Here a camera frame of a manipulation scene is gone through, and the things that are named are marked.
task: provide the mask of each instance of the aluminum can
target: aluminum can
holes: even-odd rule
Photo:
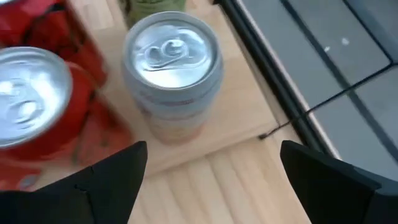
[[[124,79],[150,130],[166,144],[197,136],[223,79],[216,35],[184,12],[139,21],[123,52]]]
[[[52,51],[84,68],[97,85],[106,82],[106,63],[67,0],[0,1],[0,42]]]
[[[132,143],[77,64],[48,50],[11,47],[0,50],[0,73],[0,164],[25,167],[27,175],[49,162],[84,167]],[[0,170],[0,182],[10,175]]]
[[[187,0],[118,0],[127,27],[149,15],[164,11],[184,11]]]

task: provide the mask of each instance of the black plastic piece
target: black plastic piece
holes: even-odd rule
[[[280,158],[313,224],[398,223],[398,182],[292,141]]]
[[[2,192],[0,223],[126,224],[146,162],[138,142],[35,192]]]
[[[318,132],[315,131],[312,122],[308,120],[307,117],[297,119],[305,113],[305,110],[285,80],[275,60],[262,44],[261,38],[252,28],[252,25],[248,21],[242,9],[240,9],[236,0],[217,0],[216,2],[224,9],[225,13],[234,25],[234,28],[240,38],[242,38],[263,77],[269,83],[280,105],[286,112],[286,115],[289,119],[294,121],[292,122],[292,126],[295,128],[302,142],[308,145],[311,149],[327,153],[327,146]]]

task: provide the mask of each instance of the red packaging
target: red packaging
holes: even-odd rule
[[[79,65],[43,49],[11,47],[0,50],[0,72],[6,115],[0,119],[0,163],[89,166],[132,143],[123,120]],[[10,175],[0,172],[0,181]]]
[[[52,51],[84,68],[97,85],[106,81],[105,62],[67,0],[0,3],[0,42]]]

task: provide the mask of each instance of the wooden surface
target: wooden surface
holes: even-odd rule
[[[116,47],[112,46],[112,43],[122,42],[125,35],[125,31],[123,33],[124,27],[120,23],[115,22],[121,21],[120,15],[114,13],[118,11],[118,8],[114,4],[106,2],[109,12],[111,12],[107,14],[105,13],[105,9],[88,9],[90,2],[101,0],[76,1],[79,1],[79,4],[84,6],[81,7],[81,10],[85,8],[84,10],[91,12],[91,16],[98,14],[96,11],[103,11],[104,15],[111,15],[112,19],[104,16],[103,22],[87,17],[89,18],[88,20],[96,21],[97,25],[95,27],[102,27],[93,31],[96,40],[102,43],[108,40],[109,43],[103,44],[102,50],[106,52],[106,58],[115,73],[109,83],[110,86],[106,87],[105,92],[109,95],[124,96],[118,99],[122,103],[116,103],[115,106],[124,112],[125,118],[131,118],[130,124],[133,128],[138,127],[143,131],[141,134],[148,137],[146,127],[143,123],[137,121],[137,119],[140,119],[140,116],[132,106],[132,102],[127,95],[123,95],[124,88],[121,87],[123,83],[120,79],[120,74],[118,74],[119,65],[117,64],[119,63],[118,57],[120,57],[117,54],[121,52],[121,45],[116,44]],[[240,117],[240,119],[243,119],[248,124],[244,124],[242,121],[233,121],[234,125],[237,123],[243,124],[246,129],[245,131],[248,133],[233,129],[234,134],[238,135],[240,132],[240,134],[250,136],[253,130],[257,129],[251,129],[249,128],[250,126],[260,127],[268,123],[272,124],[269,125],[271,127],[277,125],[276,120],[280,123],[286,122],[287,118],[275,100],[275,96],[270,91],[264,79],[262,79],[258,69],[247,54],[246,49],[241,45],[242,51],[251,68],[246,65],[241,50],[231,35],[234,30],[226,26],[226,21],[220,9],[217,6],[213,7],[209,5],[207,0],[188,0],[187,4],[192,13],[200,15],[211,26],[218,27],[216,31],[220,40],[222,40],[221,44],[224,46],[223,53],[226,54],[226,67],[231,67],[227,75],[233,77],[226,80],[223,87],[223,94],[225,92],[234,94],[235,91],[241,88],[255,89],[254,91],[245,91],[247,95],[237,97],[236,101],[221,104],[225,107],[224,111],[228,111],[237,102],[244,101],[245,98],[245,100],[251,101],[248,104],[252,106],[243,113],[249,117],[247,118],[245,115]],[[273,113],[271,113],[267,103],[263,100],[257,85],[253,84],[254,78],[252,73],[255,74],[257,82],[260,83],[262,93],[271,102]],[[230,112],[232,112],[233,116],[239,116],[239,112]],[[229,116],[227,113],[220,113],[219,116],[221,115]],[[217,121],[218,124],[230,127],[230,124],[220,123],[220,120],[212,119],[213,122]],[[222,134],[217,133],[215,130],[211,133],[214,135]],[[149,139],[150,150],[152,150],[150,151],[148,167],[150,174],[194,157],[200,156],[200,158],[185,162],[171,169],[156,172],[153,175],[147,175],[133,208],[129,224],[310,223],[287,180],[279,159],[280,144],[283,140],[291,139],[299,142],[291,126],[281,129],[264,141],[248,137],[247,140],[241,141],[232,139],[235,138],[234,135],[231,135],[231,139],[224,137],[224,141],[239,141],[231,145],[231,142],[222,142],[221,139],[218,142],[216,140],[219,138],[218,136],[210,136],[209,138],[218,147],[228,144],[230,146],[223,147],[222,150],[203,156],[204,153],[213,151],[213,149],[201,148],[206,146],[206,143],[202,142],[203,139],[197,140],[197,146],[187,147],[187,151],[184,151],[182,147],[176,149],[166,147],[165,149],[161,149],[162,146],[159,143],[151,138]],[[169,159],[171,162],[165,166],[159,163],[163,161],[167,162],[166,158],[169,152],[163,152],[162,150],[176,150],[173,153],[177,154],[177,156],[174,155],[174,157],[171,157]],[[74,170],[65,169],[46,170],[45,175],[37,183],[36,188],[66,177],[73,172]]]
[[[111,76],[104,87],[104,94],[134,130],[136,139],[148,142],[147,174],[153,174],[199,158],[226,146],[266,133],[277,126],[221,9],[218,6],[209,5],[207,2],[199,4],[199,1],[192,1],[188,3],[189,13],[203,19],[218,36],[224,57],[225,78],[220,95],[216,99],[211,116],[201,135],[180,146],[166,146],[160,143],[151,135],[124,86],[121,75],[121,52],[126,30],[122,25],[118,25],[123,20],[115,6],[116,0],[106,1],[106,4],[99,4],[100,1],[76,1],[76,7],[86,26],[93,29],[93,36],[109,62]],[[107,11],[89,9],[89,2],[92,7],[109,7],[110,13],[104,13],[104,22],[98,22],[98,19],[92,17]],[[91,16],[85,15],[87,12],[92,12]],[[93,21],[95,21],[94,25],[87,24]],[[105,28],[104,24],[112,24],[112,26]]]

